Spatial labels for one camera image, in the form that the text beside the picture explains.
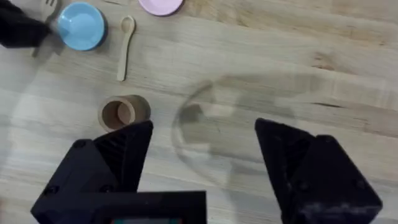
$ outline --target wooden cup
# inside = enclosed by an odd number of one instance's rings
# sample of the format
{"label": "wooden cup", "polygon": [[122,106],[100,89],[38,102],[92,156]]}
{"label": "wooden cup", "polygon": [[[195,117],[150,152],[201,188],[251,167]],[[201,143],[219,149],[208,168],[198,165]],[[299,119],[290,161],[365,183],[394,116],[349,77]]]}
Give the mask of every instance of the wooden cup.
{"label": "wooden cup", "polygon": [[138,95],[112,96],[98,111],[98,121],[107,132],[149,119],[150,106]]}

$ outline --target small wooden spoon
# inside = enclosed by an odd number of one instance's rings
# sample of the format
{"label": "small wooden spoon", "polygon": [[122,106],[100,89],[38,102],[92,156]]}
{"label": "small wooden spoon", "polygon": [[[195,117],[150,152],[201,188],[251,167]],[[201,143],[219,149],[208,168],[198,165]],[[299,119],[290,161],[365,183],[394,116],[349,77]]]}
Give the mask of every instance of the small wooden spoon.
{"label": "small wooden spoon", "polygon": [[119,59],[119,68],[118,68],[118,81],[123,81],[126,78],[126,70],[127,70],[127,59],[128,59],[128,50],[129,44],[136,29],[136,21],[132,16],[126,16],[121,21],[121,28],[124,32],[124,38],[122,43],[122,49]]}

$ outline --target pink plastic plate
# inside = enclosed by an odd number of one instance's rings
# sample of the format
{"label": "pink plastic plate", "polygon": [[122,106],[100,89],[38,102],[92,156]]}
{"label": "pink plastic plate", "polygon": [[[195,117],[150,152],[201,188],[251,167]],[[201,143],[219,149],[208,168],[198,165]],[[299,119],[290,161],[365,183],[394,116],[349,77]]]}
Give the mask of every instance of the pink plastic plate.
{"label": "pink plastic plate", "polygon": [[175,12],[183,0],[139,0],[141,6],[155,16],[167,16]]}

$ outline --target wooden table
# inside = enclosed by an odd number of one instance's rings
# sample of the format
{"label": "wooden table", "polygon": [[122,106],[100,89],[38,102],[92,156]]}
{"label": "wooden table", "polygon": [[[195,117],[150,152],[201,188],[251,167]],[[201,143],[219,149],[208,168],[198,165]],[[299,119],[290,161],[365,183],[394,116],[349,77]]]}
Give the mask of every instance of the wooden table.
{"label": "wooden table", "polygon": [[[185,0],[170,17],[90,2],[109,24],[100,48],[0,50],[1,223],[35,223],[72,142],[104,133],[100,103],[129,94],[155,125],[139,189],[207,190],[208,223],[281,223],[258,117],[334,135],[384,201],[374,223],[398,223],[398,1]],[[16,3],[35,15],[38,1]],[[128,14],[137,30],[119,83]]]}

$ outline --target blue bowl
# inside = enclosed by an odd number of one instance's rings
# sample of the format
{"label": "blue bowl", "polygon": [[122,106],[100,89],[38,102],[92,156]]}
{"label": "blue bowl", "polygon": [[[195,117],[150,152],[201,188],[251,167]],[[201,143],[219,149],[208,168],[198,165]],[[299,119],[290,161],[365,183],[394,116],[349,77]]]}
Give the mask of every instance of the blue bowl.
{"label": "blue bowl", "polygon": [[104,18],[94,6],[85,2],[74,2],[61,12],[58,33],[70,48],[91,50],[104,37]]}

